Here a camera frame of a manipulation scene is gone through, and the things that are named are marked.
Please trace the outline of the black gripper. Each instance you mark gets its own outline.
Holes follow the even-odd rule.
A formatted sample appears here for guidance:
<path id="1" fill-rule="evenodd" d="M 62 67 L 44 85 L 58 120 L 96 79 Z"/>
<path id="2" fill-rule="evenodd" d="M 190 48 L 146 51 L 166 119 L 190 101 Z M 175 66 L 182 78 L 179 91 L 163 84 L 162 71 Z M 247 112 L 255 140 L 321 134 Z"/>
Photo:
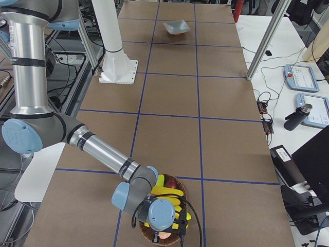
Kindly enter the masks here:
<path id="1" fill-rule="evenodd" d="M 154 233 L 151 237 L 151 243 L 177 243 L 179 241 L 184 241 L 186 231 L 188 228 L 188 220 L 186 219 L 186 215 L 187 215 L 186 213 L 187 213 L 186 210 L 183 209 L 181 212 L 179 212 L 179 219 L 178 220 L 174 219 L 173 223 L 178 224 L 177 230 L 172 229 L 173 224 L 168 228 L 166 228 L 165 230 L 161 230 L 161 231 L 154 230 Z M 168 232 L 171 233 L 172 235 L 167 239 L 160 239 L 158 237 L 159 232 Z"/>

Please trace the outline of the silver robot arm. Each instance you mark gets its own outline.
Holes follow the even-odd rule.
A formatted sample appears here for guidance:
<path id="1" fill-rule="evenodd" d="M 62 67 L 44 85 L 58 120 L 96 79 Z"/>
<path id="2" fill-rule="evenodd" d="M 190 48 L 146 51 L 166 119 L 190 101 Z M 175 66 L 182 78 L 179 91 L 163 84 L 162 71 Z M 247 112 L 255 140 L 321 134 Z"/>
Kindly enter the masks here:
<path id="1" fill-rule="evenodd" d="M 1 16 L 8 22 L 11 64 L 14 73 L 15 108 L 2 127 L 5 143 L 15 152 L 30 154 L 63 142 L 93 156 L 123 178 L 114 191 L 112 204 L 132 215 L 132 225 L 145 222 L 154 231 L 186 234 L 187 213 L 176 210 L 173 199 L 181 191 L 151 191 L 158 180 L 154 167 L 141 166 L 119 152 L 75 118 L 55 113 L 48 105 L 45 28 L 77 30 L 77 1 L 1 1 Z"/>

